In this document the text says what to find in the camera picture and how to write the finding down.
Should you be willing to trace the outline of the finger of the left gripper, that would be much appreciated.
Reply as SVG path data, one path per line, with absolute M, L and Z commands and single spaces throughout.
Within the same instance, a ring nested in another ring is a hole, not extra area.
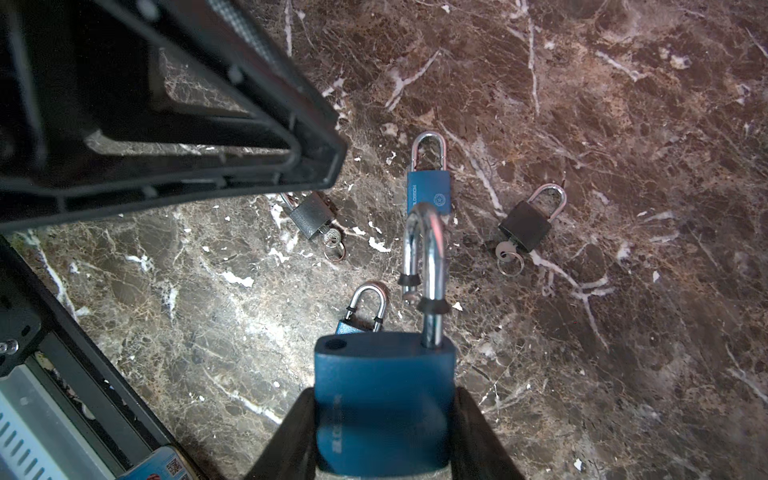
M 232 1 L 5 1 L 1 228 L 332 187 L 338 116 Z

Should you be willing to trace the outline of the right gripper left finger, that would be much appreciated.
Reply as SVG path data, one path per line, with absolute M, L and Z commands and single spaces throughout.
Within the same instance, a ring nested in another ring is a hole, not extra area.
M 244 479 L 316 477 L 317 447 L 314 389 L 301 392 Z

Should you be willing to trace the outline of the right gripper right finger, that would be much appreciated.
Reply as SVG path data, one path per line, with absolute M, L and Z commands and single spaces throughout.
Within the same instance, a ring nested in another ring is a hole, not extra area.
M 470 393 L 455 389 L 450 414 L 450 468 L 453 480 L 524 480 Z

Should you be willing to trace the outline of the large blue padlock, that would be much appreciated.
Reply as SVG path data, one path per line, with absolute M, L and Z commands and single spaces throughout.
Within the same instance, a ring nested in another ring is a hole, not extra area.
M 443 336 L 446 248 L 437 209 L 419 203 L 404 231 L 398 280 L 421 297 L 419 333 L 329 335 L 315 346 L 315 438 L 320 470 L 351 477 L 427 474 L 449 462 L 457 350 Z

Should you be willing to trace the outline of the black padlock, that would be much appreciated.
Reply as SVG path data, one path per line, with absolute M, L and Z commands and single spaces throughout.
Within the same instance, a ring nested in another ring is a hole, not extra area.
M 555 209 L 548 214 L 534 206 L 534 202 L 546 191 L 553 191 L 559 197 Z M 535 250 L 548 235 L 553 220 L 565 209 L 567 203 L 567 193 L 562 186 L 546 183 L 539 186 L 527 200 L 522 200 L 513 207 L 498 225 L 499 230 L 505 235 L 505 240 L 497 244 L 495 256 L 497 266 L 503 275 L 514 277 L 524 270 L 525 260 L 521 252 L 529 254 Z M 510 274 L 501 265 L 513 260 L 518 262 L 519 268 L 514 274 Z

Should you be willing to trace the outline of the grey padlock with key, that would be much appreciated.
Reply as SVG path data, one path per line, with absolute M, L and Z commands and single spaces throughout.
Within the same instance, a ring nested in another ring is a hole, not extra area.
M 334 224 L 335 214 L 329 204 L 317 192 L 307 195 L 302 192 L 281 192 L 280 197 L 288 208 L 288 216 L 300 233 L 307 239 L 319 238 L 323 245 L 325 258 L 338 263 L 347 256 L 343 234 Z

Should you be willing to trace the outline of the blue padlock near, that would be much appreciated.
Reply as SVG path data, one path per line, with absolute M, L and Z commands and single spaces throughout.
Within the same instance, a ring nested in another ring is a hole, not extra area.
M 387 286 L 378 280 L 366 281 L 354 291 L 344 316 L 336 325 L 335 334 L 382 332 L 389 305 Z

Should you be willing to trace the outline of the white perforated rail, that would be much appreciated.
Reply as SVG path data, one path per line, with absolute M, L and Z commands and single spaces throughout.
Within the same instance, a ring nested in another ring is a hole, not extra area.
M 26 366 L 1 379 L 3 479 L 113 479 L 115 475 Z

